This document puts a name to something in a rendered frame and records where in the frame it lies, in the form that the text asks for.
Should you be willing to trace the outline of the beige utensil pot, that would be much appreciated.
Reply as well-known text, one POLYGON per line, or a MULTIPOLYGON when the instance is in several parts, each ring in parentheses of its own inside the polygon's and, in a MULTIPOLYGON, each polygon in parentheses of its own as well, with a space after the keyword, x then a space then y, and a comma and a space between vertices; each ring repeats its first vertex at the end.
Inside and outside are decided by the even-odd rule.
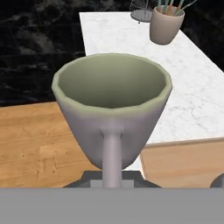
POLYGON ((178 8, 173 6, 170 13, 163 14, 162 5, 155 7, 150 20, 150 40, 158 45, 169 45, 179 32, 184 21, 185 13, 181 11, 178 15, 178 8))

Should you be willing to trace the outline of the grey mug with green inside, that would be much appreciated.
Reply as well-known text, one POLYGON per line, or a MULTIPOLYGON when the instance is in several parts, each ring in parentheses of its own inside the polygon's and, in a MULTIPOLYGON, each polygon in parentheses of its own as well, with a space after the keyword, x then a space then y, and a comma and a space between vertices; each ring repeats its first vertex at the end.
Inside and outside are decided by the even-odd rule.
POLYGON ((66 63, 52 91, 82 151, 102 170, 102 186, 114 188, 155 129, 172 79, 149 59, 100 53, 66 63))

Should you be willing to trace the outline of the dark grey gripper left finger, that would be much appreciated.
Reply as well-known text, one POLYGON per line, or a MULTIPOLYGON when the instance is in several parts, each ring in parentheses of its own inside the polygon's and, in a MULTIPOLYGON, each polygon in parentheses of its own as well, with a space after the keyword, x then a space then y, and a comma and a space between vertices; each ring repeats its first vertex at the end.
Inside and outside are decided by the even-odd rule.
POLYGON ((69 183, 66 187, 90 187, 91 180, 102 180, 102 171, 84 171, 80 179, 69 183))

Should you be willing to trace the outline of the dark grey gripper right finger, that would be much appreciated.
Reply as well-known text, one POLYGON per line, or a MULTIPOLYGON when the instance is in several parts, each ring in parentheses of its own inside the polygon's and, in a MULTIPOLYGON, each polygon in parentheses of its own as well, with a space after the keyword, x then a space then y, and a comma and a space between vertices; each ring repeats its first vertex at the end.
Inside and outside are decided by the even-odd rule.
POLYGON ((122 171, 122 186, 124 188, 159 188, 159 185, 144 179, 140 171, 122 171))

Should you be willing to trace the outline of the dark grey round object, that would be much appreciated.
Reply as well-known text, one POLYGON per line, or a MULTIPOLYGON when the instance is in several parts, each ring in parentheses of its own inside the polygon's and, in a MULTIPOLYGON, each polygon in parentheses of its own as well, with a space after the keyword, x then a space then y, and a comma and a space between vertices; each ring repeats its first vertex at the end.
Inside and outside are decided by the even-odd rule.
POLYGON ((210 187, 221 187, 224 188, 224 173, 215 178, 210 187))

